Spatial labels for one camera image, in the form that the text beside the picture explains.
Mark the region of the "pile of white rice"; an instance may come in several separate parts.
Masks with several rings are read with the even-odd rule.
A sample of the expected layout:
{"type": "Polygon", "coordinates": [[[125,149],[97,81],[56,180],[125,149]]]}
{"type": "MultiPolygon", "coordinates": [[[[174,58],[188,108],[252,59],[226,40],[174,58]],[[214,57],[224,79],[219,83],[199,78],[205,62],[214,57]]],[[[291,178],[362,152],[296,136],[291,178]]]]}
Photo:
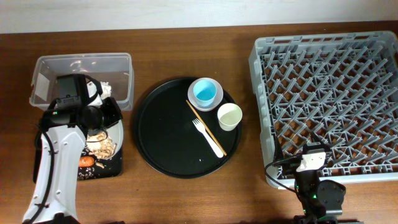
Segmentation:
{"type": "Polygon", "coordinates": [[[94,167],[79,167],[78,168],[78,180],[89,180],[95,179],[96,173],[94,167]]]}

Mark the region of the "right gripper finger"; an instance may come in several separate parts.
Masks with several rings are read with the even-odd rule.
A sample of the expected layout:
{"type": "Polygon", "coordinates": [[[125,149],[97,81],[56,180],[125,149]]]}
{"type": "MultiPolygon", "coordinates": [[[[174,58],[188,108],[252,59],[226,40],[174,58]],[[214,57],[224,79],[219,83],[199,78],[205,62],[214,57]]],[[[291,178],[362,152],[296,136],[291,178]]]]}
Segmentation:
{"type": "Polygon", "coordinates": [[[275,151],[274,151],[274,162],[280,161],[284,158],[283,150],[280,146],[279,138],[274,135],[274,146],[275,146],[275,151]]]}
{"type": "Polygon", "coordinates": [[[311,132],[310,136],[312,139],[312,143],[314,143],[313,146],[316,146],[317,149],[323,149],[325,152],[331,152],[331,147],[328,144],[324,143],[322,139],[317,136],[316,133],[311,132]]]}

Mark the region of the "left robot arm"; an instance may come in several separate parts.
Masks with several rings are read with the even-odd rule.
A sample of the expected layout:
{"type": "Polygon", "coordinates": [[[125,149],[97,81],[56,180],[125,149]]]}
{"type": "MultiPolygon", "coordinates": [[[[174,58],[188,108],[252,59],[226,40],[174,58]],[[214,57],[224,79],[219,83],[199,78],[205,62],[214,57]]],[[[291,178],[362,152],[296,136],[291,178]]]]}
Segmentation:
{"type": "Polygon", "coordinates": [[[37,125],[41,159],[23,223],[77,223],[76,184],[85,148],[108,160],[123,144],[123,116],[111,86],[88,75],[57,78],[59,96],[37,125]]]}

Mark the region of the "white tissue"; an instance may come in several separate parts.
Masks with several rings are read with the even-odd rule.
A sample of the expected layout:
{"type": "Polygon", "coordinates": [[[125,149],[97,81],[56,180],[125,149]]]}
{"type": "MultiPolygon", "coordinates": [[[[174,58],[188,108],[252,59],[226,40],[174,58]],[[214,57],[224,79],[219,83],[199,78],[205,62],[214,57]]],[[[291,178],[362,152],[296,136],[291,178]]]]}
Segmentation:
{"type": "Polygon", "coordinates": [[[111,86],[108,82],[100,82],[100,84],[102,87],[102,94],[100,95],[100,98],[104,100],[111,96],[111,86]]]}

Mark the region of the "orange carrot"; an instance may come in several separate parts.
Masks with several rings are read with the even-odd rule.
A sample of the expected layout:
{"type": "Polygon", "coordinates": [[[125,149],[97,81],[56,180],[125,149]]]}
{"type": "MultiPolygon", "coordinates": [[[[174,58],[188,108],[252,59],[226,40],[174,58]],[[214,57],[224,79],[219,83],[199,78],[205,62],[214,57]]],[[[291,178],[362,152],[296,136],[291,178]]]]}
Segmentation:
{"type": "Polygon", "coordinates": [[[83,156],[80,157],[80,161],[79,161],[79,167],[91,167],[93,166],[95,163],[95,160],[93,157],[90,156],[83,156]]]}

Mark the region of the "grey plate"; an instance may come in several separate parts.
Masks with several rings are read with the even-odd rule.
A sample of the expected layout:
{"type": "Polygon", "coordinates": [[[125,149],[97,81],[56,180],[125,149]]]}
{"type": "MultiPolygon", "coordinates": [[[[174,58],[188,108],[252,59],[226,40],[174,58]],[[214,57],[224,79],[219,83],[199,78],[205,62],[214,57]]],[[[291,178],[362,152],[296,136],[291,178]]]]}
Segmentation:
{"type": "MultiPolygon", "coordinates": [[[[107,128],[104,131],[106,131],[108,133],[108,136],[117,144],[116,152],[114,154],[114,156],[115,156],[116,153],[119,152],[119,150],[123,144],[124,131],[123,131],[122,121],[119,121],[116,125],[114,125],[110,128],[107,128]]],[[[85,146],[85,151],[89,154],[89,150],[88,150],[87,146],[85,146]]]]}

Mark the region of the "pile of peanut shells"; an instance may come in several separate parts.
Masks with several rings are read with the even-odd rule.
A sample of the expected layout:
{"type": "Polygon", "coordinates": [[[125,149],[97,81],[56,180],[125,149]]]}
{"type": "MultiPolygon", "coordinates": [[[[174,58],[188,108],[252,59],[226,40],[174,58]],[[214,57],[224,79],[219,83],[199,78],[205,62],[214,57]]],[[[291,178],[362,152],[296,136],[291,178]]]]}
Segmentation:
{"type": "Polygon", "coordinates": [[[86,146],[90,155],[98,159],[110,159],[114,156],[117,144],[108,136],[106,131],[101,131],[95,135],[88,135],[86,146]]]}

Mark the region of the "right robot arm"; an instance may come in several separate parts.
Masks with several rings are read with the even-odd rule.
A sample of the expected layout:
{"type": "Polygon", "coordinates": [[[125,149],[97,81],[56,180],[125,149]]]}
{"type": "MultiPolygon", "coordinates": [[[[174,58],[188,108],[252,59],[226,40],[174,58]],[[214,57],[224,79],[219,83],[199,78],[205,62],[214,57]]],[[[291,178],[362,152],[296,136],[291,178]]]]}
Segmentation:
{"type": "Polygon", "coordinates": [[[302,204],[303,215],[294,216],[294,222],[337,223],[343,213],[342,204],[346,187],[333,180],[320,180],[318,171],[326,167],[331,148],[315,133],[302,147],[302,152],[292,157],[279,156],[274,165],[282,167],[283,174],[292,174],[294,193],[302,204]]]}

